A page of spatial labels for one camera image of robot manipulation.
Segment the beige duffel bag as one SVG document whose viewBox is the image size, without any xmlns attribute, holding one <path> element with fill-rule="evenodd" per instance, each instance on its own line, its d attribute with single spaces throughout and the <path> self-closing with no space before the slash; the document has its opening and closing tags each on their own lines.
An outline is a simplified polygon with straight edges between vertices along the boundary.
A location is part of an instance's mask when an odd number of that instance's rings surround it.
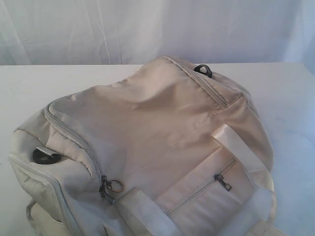
<svg viewBox="0 0 315 236">
<path fill-rule="evenodd" d="M 250 95 L 161 57 L 58 98 L 9 160 L 38 236 L 274 236 L 273 150 Z"/>
</svg>

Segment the white backdrop curtain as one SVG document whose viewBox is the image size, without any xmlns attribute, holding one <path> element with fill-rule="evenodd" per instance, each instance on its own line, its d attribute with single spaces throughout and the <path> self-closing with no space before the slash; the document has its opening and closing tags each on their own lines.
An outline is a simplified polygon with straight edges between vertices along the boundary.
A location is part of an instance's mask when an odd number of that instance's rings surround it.
<svg viewBox="0 0 315 236">
<path fill-rule="evenodd" d="M 1 64 L 315 62 L 312 0 L 3 0 Z"/>
</svg>

